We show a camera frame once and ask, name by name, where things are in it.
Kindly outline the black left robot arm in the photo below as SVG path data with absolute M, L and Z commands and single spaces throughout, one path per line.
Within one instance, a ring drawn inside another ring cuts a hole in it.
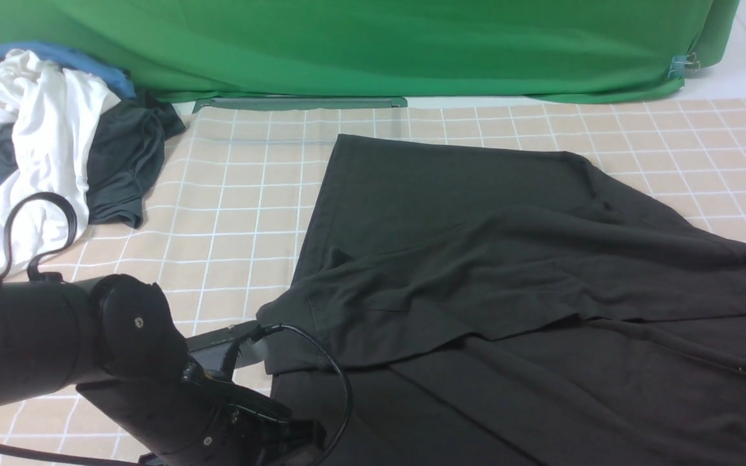
M 198 346 L 163 290 L 127 274 L 0 277 L 0 406 L 74 386 L 148 449 L 139 465 L 317 465 L 324 427 L 232 380 L 269 334 L 247 322 Z

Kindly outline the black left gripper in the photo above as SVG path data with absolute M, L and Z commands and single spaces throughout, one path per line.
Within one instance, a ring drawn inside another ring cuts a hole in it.
M 325 448 L 317 421 L 195 362 L 169 383 L 78 384 L 77 392 L 166 465 L 306 465 Z

